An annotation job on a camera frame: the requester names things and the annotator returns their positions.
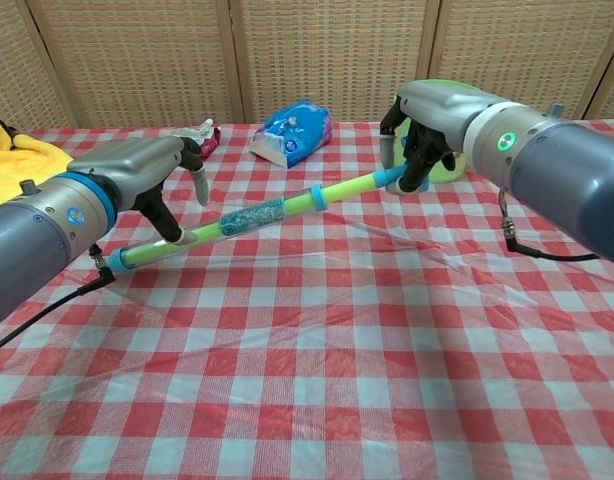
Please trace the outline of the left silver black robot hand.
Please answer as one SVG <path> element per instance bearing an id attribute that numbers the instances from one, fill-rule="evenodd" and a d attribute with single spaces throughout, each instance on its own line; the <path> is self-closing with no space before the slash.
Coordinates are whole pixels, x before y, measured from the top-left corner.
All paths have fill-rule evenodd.
<path id="1" fill-rule="evenodd" d="M 140 212 L 166 242 L 188 245 L 196 235 L 179 225 L 162 197 L 165 180 L 178 167 L 191 175 L 198 203 L 205 206 L 209 185 L 201 149 L 188 137 L 132 137 L 106 143 L 71 161 L 67 170 L 108 190 L 117 211 Z"/>

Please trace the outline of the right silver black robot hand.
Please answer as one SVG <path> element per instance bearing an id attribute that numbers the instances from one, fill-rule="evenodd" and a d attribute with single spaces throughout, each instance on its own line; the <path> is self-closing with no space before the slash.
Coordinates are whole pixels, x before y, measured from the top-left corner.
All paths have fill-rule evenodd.
<path id="1" fill-rule="evenodd" d="M 385 169 L 394 167 L 396 130 L 407 121 L 403 147 L 406 169 L 386 190 L 396 195 L 414 193 L 437 163 L 454 170 L 468 126 L 500 101 L 494 94 L 450 80 L 415 80 L 399 87 L 380 122 L 380 157 Z"/>

